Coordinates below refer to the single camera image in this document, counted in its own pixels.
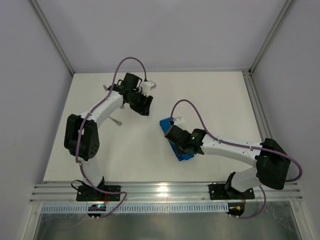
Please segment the blue cloth napkin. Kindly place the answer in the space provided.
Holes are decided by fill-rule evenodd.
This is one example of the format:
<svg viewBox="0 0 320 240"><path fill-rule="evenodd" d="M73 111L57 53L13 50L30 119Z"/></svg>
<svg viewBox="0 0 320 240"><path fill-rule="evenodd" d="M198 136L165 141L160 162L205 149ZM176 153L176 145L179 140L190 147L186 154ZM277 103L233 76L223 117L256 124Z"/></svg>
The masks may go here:
<svg viewBox="0 0 320 240"><path fill-rule="evenodd" d="M160 126L161 130L163 131L163 133L165 134L171 126L170 117L167 117L167 118L160 120L159 126ZM184 154L179 155L179 154L177 154L177 150L176 150L175 145L170 141L169 141L169 144L170 144L170 147L171 147L174 155L176 156L176 158L178 159L179 162L187 161L189 159L192 159L195 156L194 154L190 154L190 153L184 153Z"/></svg>

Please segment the silver fork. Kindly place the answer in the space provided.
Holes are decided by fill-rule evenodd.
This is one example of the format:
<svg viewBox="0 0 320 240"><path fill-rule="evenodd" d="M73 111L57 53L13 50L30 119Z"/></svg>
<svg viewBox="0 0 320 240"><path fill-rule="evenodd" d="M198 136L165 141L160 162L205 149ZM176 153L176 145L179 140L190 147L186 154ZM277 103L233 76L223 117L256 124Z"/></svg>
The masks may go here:
<svg viewBox="0 0 320 240"><path fill-rule="evenodd" d="M115 119L115 118L113 118L113 117L111 117L111 116L109 116L108 117L109 119L111 119L114 123L116 123L118 126L121 126L122 125L122 122L121 121L119 121L119 120L117 120L117 119Z"/></svg>

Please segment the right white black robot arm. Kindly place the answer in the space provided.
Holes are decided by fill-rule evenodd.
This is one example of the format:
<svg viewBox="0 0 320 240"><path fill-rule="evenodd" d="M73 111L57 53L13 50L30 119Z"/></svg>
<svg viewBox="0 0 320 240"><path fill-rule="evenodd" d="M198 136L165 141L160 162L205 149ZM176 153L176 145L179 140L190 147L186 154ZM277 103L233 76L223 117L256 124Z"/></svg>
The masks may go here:
<svg viewBox="0 0 320 240"><path fill-rule="evenodd" d="M273 139L250 145L236 141L227 144L225 139L214 139L203 129L196 128L190 133L174 124L164 137L175 146L178 155L214 155L249 165L247 170L228 176L223 188L230 199L240 199L247 190L262 185L273 190L284 189L290 160Z"/></svg>

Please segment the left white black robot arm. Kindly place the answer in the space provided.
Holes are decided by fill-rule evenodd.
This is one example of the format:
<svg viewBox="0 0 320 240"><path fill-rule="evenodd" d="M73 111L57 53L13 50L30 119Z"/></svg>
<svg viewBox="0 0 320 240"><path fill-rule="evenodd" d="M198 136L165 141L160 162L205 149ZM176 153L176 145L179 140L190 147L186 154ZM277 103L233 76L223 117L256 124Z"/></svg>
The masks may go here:
<svg viewBox="0 0 320 240"><path fill-rule="evenodd" d="M106 194L105 179L101 174L96 158L100 148L99 127L110 115L128 104L131 110L141 116L150 114L153 101L151 91L156 83L126 73L124 79L105 86L107 95L91 109L80 115L71 114L67 118L64 147L75 157L84 178L84 188Z"/></svg>

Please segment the right black controller board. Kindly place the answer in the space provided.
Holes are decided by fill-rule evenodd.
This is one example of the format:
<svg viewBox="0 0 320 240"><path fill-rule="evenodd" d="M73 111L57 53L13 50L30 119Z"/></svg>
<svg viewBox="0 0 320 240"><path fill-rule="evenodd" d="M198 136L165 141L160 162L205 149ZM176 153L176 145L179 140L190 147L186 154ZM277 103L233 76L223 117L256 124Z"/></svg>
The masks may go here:
<svg viewBox="0 0 320 240"><path fill-rule="evenodd" d="M244 205L228 205L227 215L229 217L240 218L245 211Z"/></svg>

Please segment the black controller board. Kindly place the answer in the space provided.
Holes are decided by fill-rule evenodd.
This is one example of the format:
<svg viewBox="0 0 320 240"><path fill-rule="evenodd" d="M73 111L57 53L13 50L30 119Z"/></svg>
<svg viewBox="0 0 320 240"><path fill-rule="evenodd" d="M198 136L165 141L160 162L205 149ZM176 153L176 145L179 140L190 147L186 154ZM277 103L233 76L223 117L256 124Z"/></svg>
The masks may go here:
<svg viewBox="0 0 320 240"><path fill-rule="evenodd" d="M87 215L90 218L99 218L103 214L106 213L106 205L105 204L92 204L87 209Z"/></svg>
<svg viewBox="0 0 320 240"><path fill-rule="evenodd" d="M227 215L229 217L240 218L245 211L244 205L228 205Z"/></svg>

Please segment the left black controller board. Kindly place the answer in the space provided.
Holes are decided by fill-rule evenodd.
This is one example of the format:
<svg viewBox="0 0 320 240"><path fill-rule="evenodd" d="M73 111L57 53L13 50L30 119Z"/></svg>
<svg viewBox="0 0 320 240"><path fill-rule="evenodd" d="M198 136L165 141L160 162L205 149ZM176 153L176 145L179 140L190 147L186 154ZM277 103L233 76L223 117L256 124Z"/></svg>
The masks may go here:
<svg viewBox="0 0 320 240"><path fill-rule="evenodd" d="M87 215L90 218L99 218L103 214L106 213L106 205L105 204L92 204L87 209Z"/></svg>

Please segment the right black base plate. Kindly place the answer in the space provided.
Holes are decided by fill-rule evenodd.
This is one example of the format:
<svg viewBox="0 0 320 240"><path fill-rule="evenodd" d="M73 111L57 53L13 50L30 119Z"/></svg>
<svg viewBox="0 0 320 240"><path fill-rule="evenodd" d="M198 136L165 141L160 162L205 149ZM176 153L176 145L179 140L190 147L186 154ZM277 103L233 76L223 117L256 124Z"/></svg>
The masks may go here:
<svg viewBox="0 0 320 240"><path fill-rule="evenodd" d="M247 189L244 192L233 189L232 187L226 188L225 183L213 182L208 185L208 192L210 200L253 200L255 199L254 190Z"/></svg>

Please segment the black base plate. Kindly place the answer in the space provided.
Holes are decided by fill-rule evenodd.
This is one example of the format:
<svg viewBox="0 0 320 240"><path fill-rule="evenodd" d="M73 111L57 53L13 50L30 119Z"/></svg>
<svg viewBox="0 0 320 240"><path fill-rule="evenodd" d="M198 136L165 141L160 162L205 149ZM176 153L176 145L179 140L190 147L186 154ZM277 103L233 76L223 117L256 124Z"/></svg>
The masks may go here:
<svg viewBox="0 0 320 240"><path fill-rule="evenodd" d="M116 193L121 191L120 185L102 185L102 190L105 192ZM78 187L77 202L119 202L120 194L106 194L95 190L91 186L81 185Z"/></svg>
<svg viewBox="0 0 320 240"><path fill-rule="evenodd" d="M244 192L233 189L232 187L226 188L225 183L213 182L208 185L208 192L210 200L253 200L255 199L254 190L247 189Z"/></svg>

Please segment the right side aluminium rail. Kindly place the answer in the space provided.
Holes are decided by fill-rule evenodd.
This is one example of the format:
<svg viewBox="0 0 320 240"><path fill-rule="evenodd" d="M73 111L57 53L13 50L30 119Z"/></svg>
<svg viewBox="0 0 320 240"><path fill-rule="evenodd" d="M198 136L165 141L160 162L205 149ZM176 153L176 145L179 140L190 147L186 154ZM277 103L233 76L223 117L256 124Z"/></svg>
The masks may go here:
<svg viewBox="0 0 320 240"><path fill-rule="evenodd" d="M272 139L253 77L248 71L244 71L242 75L261 138L260 143L248 144L249 152L253 153L256 160L257 177L265 186L276 190L283 189L287 181L290 160L282 147Z"/></svg>

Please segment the aluminium rail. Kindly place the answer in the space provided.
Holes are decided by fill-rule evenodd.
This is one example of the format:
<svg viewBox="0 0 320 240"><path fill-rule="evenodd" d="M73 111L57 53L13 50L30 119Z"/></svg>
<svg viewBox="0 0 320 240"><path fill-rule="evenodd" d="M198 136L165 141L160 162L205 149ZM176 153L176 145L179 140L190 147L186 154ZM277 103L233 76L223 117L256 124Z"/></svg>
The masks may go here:
<svg viewBox="0 0 320 240"><path fill-rule="evenodd" d="M120 190L127 192L126 203L208 203L210 182L108 182L107 185L120 186ZM253 201L269 202L302 201L302 192L296 182L287 183L283 190L273 190L269 187L254 187ZM36 184L33 188L31 203L74 203L77 192L67 181L45 182Z"/></svg>
<svg viewBox="0 0 320 240"><path fill-rule="evenodd" d="M287 181L290 160L282 147L272 139L253 77L248 71L244 71L242 75L261 138L260 143L248 144L249 152L253 153L256 160L257 177L265 186L276 190L283 189Z"/></svg>

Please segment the left aluminium frame post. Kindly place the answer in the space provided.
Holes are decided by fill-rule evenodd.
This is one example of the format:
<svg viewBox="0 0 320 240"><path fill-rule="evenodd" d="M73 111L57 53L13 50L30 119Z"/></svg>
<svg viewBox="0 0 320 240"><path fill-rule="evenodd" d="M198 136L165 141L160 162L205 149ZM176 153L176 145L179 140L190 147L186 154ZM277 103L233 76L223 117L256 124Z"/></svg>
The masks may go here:
<svg viewBox="0 0 320 240"><path fill-rule="evenodd" d="M54 46L57 54L59 55L60 59L62 60L64 66L67 68L70 75L73 77L75 74L75 71L65 53L63 50L56 34L54 33L45 13L43 12L39 2L37 0L28 0L28 3L30 4L30 7L34 11L36 17L38 18L40 24L42 25L45 33L47 34L50 42Z"/></svg>

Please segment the aluminium frame post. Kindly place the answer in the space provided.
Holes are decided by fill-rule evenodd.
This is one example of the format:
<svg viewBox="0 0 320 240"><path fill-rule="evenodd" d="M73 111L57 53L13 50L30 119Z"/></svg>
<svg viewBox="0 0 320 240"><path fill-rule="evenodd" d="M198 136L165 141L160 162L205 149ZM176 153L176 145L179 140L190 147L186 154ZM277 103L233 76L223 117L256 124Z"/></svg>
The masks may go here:
<svg viewBox="0 0 320 240"><path fill-rule="evenodd" d="M286 18L288 17L289 13L291 12L293 6L295 5L296 0L286 0L281 7L277 17L275 18L270 30L266 38L264 39L254 61L249 69L249 73L252 75L254 71L257 69L258 65L262 61L263 57L267 53L268 49L270 48L271 44L273 43L274 39L276 38L278 32L280 31L282 25L284 24Z"/></svg>
<svg viewBox="0 0 320 240"><path fill-rule="evenodd" d="M65 53L63 50L56 34L54 33L45 13L43 12L39 2L37 0L28 0L28 3L30 4L30 7L34 11L36 17L38 18L40 24L42 25L45 33L47 34L50 42L54 46L57 54L59 55L60 59L62 60L64 66L67 68L70 75L73 77L75 74L75 71Z"/></svg>

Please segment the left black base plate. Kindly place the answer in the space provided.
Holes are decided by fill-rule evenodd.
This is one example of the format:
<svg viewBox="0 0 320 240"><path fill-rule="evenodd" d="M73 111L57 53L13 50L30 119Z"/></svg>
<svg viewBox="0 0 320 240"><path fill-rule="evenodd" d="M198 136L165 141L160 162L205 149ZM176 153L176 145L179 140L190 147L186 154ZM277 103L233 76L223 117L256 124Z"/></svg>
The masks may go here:
<svg viewBox="0 0 320 240"><path fill-rule="evenodd" d="M120 185L102 185L102 190L105 192L116 193L121 191ZM91 186L81 185L78 187L77 202L119 202L120 194L106 194L95 190Z"/></svg>

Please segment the aluminium front rail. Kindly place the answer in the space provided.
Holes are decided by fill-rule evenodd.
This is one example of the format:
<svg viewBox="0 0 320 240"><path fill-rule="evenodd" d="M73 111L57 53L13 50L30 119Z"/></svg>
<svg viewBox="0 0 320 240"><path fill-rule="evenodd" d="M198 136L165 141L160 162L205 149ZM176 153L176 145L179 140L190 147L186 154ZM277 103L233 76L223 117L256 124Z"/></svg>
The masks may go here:
<svg viewBox="0 0 320 240"><path fill-rule="evenodd" d="M120 190L127 192L126 203L208 203L210 182L108 182L107 185L120 186ZM302 201L302 192L296 182L287 183L283 190L273 190L269 187L254 187L253 201L269 202ZM45 182L36 184L33 188L31 203L74 203L77 192L67 181Z"/></svg>

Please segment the right aluminium frame post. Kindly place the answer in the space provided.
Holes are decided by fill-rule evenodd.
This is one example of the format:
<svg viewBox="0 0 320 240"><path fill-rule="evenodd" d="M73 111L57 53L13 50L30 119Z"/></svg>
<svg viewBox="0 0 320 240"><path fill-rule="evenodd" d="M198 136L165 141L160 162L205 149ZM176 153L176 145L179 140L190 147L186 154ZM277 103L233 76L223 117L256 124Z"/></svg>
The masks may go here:
<svg viewBox="0 0 320 240"><path fill-rule="evenodd" d="M254 71L257 69L258 65L262 61L263 57L267 53L268 49L270 48L271 44L273 43L274 39L276 38L278 32L280 31L282 25L284 24L286 18L288 17L289 13L291 12L293 6L295 5L296 0L286 0L281 7L277 17L275 18L270 30L266 38L264 39L254 61L249 69L249 73L252 75Z"/></svg>

